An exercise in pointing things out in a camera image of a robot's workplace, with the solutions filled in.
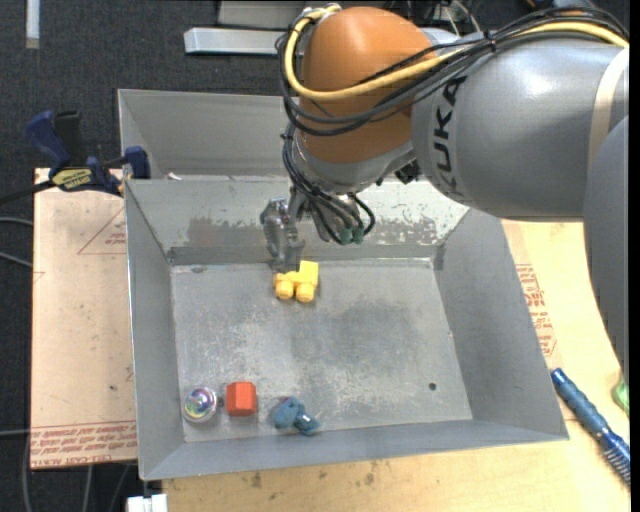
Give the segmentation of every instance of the blue object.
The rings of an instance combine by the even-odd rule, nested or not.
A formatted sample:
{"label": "blue object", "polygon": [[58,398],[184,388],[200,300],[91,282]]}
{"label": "blue object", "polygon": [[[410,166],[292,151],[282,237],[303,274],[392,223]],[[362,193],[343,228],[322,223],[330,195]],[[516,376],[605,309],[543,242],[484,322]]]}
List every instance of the blue object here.
{"label": "blue object", "polygon": [[53,128],[53,112],[46,110],[33,117],[27,124],[27,137],[40,153],[53,161],[55,168],[64,167],[71,155]]}
{"label": "blue object", "polygon": [[273,417],[276,428],[297,428],[305,436],[313,435],[320,422],[305,412],[304,404],[296,397],[287,398],[276,410]]}
{"label": "blue object", "polygon": [[576,414],[580,423],[598,440],[605,457],[627,485],[631,485],[631,451],[629,445],[610,428],[595,406],[560,369],[551,372],[558,394]]}
{"label": "blue object", "polygon": [[[65,192],[103,190],[120,195],[122,181],[103,167],[96,157],[88,157],[84,167],[68,167],[71,156],[55,131],[53,119],[53,112],[47,110],[34,116],[26,128],[27,136],[36,149],[53,162],[49,169],[49,180]],[[114,162],[129,164],[133,178],[151,177],[147,154],[140,146],[127,148],[124,156]]]}

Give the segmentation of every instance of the shiny round object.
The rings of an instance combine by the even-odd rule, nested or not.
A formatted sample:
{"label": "shiny round object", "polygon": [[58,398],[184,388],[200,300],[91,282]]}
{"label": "shiny round object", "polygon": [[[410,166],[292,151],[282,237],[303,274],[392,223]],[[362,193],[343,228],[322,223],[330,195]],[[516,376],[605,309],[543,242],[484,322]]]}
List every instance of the shiny round object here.
{"label": "shiny round object", "polygon": [[207,386],[194,386],[184,397],[183,416],[194,423],[202,423],[211,418],[218,406],[215,391]]}

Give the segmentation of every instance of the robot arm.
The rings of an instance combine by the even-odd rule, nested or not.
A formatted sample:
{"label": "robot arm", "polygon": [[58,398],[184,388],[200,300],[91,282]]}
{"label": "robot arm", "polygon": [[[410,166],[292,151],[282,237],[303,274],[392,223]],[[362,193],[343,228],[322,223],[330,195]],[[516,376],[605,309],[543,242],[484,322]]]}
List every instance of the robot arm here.
{"label": "robot arm", "polygon": [[[303,212],[324,240],[362,242],[375,212],[357,194],[394,175],[405,183],[423,175],[451,199],[497,217],[584,218],[590,261],[602,260],[592,248],[599,233],[587,224],[623,204],[615,222],[626,219],[626,159],[611,161],[607,148],[628,138],[627,41],[615,19],[594,9],[542,11],[463,38],[425,33],[370,7],[304,12],[279,45],[291,121],[283,160],[293,187],[288,204],[263,214],[276,268],[300,261],[295,225]],[[619,183],[609,192],[620,197],[594,185],[603,180]],[[622,251],[626,227],[620,233],[609,243]],[[600,297],[615,279],[594,269]],[[626,267],[619,270],[626,283]],[[626,322],[612,310],[626,311],[626,295],[608,304],[599,305],[612,341],[628,346],[627,328],[610,321]]]}

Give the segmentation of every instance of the blue pen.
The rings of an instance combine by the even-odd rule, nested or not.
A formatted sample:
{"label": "blue pen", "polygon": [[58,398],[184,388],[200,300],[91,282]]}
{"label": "blue pen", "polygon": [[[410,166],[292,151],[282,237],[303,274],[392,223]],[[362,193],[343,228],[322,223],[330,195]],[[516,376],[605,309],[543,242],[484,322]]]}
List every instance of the blue pen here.
{"label": "blue pen", "polygon": [[613,433],[595,406],[560,368],[551,372],[551,380],[558,394],[576,414],[580,423],[598,440],[605,457],[614,469],[627,485],[631,485],[629,445],[619,435]]}

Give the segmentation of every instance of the red block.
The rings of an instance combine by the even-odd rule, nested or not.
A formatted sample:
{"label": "red block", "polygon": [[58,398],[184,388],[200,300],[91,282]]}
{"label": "red block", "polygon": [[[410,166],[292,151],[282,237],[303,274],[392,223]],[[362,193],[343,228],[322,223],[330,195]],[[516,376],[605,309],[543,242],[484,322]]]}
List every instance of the red block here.
{"label": "red block", "polygon": [[251,416],[258,412],[258,395],[252,382],[232,382],[227,386],[225,404],[229,416]]}

